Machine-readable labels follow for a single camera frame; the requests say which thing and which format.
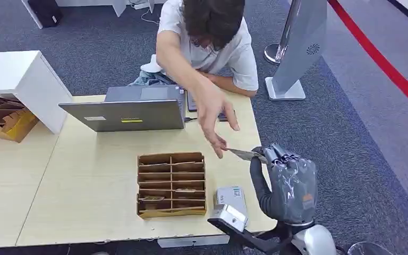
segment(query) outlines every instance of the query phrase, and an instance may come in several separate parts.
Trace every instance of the blue carpet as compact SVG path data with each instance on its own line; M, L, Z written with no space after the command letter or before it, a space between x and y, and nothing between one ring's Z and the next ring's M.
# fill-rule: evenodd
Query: blue carpet
M305 101L268 100L264 78L275 67L263 60L262 52L278 41L288 10L274 0L250 0L246 5L261 85L252 104L262 143L279 142L317 162L316 218L338 245L348 248L372 241L394 254L408 254L408 196L325 61L321 58L301 79ZM145 18L155 19L158 10ZM140 20L144 10L127 9L120 18L109 6L63 12L61 26L38 30L20 1L0 0L0 52L41 50L71 93L93 95L133 81L138 67L155 51L157 27ZM160 250L146 241L116 244L118 254L254 253L233 245ZM65 247L61 252L56 246L46 249L54 249L49 254L66 254ZM29 248L13 251L18 250L41 254ZM84 249L74 245L70 255L74 254L85 254Z

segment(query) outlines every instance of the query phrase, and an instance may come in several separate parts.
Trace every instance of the white sticker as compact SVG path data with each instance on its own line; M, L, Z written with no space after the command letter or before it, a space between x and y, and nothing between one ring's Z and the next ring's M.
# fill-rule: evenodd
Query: white sticker
M105 121L106 119L103 116L97 117L84 117L87 121Z

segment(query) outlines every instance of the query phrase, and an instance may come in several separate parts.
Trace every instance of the label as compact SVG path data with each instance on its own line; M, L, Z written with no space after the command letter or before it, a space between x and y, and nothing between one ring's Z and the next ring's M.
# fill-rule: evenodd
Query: label
M87 121L105 121L106 119L103 116L96 117L84 117Z
M234 197L241 197L240 189L234 189Z
M140 123L143 120L121 120L122 123Z
M307 210L315 207L313 196L311 194L306 194L303 196L303 209Z

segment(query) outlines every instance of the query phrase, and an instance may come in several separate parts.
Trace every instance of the dark hair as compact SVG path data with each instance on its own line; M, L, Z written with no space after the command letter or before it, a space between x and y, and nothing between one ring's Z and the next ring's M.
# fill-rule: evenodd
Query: dark hair
M192 40L210 40L221 50L237 34L244 6L244 0L183 0L185 29Z

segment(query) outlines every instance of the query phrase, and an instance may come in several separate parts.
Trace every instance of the yellow sticker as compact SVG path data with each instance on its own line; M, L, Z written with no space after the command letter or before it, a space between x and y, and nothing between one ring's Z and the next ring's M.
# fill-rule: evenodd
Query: yellow sticker
M143 122L143 120L121 120L123 123L139 123Z

